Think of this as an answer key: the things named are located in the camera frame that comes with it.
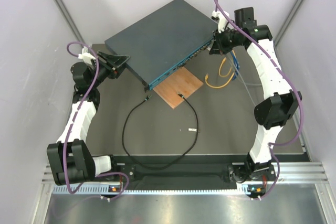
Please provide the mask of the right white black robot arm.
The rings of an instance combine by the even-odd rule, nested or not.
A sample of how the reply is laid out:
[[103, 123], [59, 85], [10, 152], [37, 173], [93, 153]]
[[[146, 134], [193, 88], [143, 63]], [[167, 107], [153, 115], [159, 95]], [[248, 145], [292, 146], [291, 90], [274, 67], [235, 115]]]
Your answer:
[[261, 179], [271, 169], [271, 151], [276, 139], [296, 112], [302, 95], [294, 92], [283, 77], [272, 33], [267, 25], [257, 24], [252, 7], [235, 11], [232, 29], [228, 28], [227, 13], [216, 9], [212, 19], [218, 23], [218, 29], [213, 33], [214, 42], [209, 53], [227, 54], [234, 47], [243, 46], [254, 63], [264, 96], [254, 108], [258, 124], [254, 144], [243, 166], [229, 167], [229, 176], [237, 183]]

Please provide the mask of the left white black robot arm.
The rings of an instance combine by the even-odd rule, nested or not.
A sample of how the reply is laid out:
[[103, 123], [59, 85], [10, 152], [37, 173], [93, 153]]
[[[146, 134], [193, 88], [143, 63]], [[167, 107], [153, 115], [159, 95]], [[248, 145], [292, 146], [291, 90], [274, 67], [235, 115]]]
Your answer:
[[58, 186], [91, 182], [100, 174], [114, 180], [119, 174], [111, 156], [92, 157], [86, 138], [100, 104], [98, 86], [106, 78], [117, 79], [130, 57], [99, 51], [96, 56], [83, 52], [78, 58], [80, 62], [70, 68], [75, 85], [69, 120], [57, 142], [47, 147], [49, 165]]

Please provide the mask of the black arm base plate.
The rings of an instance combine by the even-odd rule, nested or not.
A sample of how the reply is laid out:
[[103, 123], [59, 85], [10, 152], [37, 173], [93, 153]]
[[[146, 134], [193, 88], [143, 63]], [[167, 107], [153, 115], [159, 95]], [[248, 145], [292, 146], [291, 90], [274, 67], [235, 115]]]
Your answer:
[[276, 178], [270, 161], [252, 164], [248, 155], [144, 155], [112, 156], [112, 168], [127, 173], [132, 181], [143, 177], [215, 177], [226, 183], [272, 181]]

